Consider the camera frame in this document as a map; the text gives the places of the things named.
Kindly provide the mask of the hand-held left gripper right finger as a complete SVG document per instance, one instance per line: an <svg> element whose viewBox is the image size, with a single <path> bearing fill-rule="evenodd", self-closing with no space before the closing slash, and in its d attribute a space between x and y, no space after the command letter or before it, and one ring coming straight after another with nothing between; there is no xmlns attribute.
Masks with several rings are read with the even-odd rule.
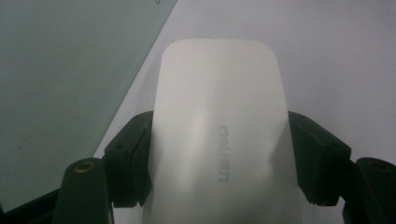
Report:
<svg viewBox="0 0 396 224"><path fill-rule="evenodd" d="M289 111L298 185L319 206L335 206L351 148L312 119Z"/></svg>

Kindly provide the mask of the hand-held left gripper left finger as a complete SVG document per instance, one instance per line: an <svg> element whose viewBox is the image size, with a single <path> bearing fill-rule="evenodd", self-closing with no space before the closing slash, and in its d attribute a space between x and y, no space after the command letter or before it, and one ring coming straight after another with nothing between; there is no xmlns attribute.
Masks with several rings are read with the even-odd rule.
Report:
<svg viewBox="0 0 396 224"><path fill-rule="evenodd" d="M153 112L131 118L105 148L110 200L117 208L143 206L152 188L149 149Z"/></svg>

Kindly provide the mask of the white board eraser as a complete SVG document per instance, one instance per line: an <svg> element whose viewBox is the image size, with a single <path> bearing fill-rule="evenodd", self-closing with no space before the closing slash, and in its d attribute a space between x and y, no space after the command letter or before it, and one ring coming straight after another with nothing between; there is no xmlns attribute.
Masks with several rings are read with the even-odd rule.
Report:
<svg viewBox="0 0 396 224"><path fill-rule="evenodd" d="M167 47L148 169L144 224L303 224L273 51L230 39Z"/></svg>

